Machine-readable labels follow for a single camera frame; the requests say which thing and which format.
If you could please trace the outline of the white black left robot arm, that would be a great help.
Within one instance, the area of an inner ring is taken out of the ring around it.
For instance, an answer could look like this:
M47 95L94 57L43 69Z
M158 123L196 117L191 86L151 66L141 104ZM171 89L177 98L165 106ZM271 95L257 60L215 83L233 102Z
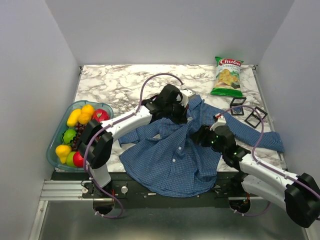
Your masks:
M193 95L192 90L167 84L159 94L141 100L133 110L102 122L91 120L86 125L76 146L83 157L83 169L93 180L93 191L99 197L107 197L111 191L107 161L113 143L127 133L162 118L175 124L187 123L189 98Z

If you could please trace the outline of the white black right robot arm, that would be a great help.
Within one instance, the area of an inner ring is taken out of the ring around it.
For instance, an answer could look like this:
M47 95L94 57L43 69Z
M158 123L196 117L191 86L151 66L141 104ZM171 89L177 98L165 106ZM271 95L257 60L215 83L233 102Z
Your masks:
M309 228L320 218L320 188L311 175L297 175L259 159L236 144L226 125L216 128L203 125L190 138L197 145L210 147L229 167L238 170L238 179L230 183L234 195L247 192L259 196L285 210L303 228Z

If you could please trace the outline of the blue checked shirt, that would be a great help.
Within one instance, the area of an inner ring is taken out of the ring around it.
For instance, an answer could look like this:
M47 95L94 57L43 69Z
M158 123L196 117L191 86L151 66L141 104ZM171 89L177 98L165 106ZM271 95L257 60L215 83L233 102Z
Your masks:
M133 144L119 156L126 173L167 197L188 198L209 191L217 180L221 155L194 144L190 136L203 125L211 126L214 115L221 112L196 95L189 101L188 123L162 118L120 137L120 145Z

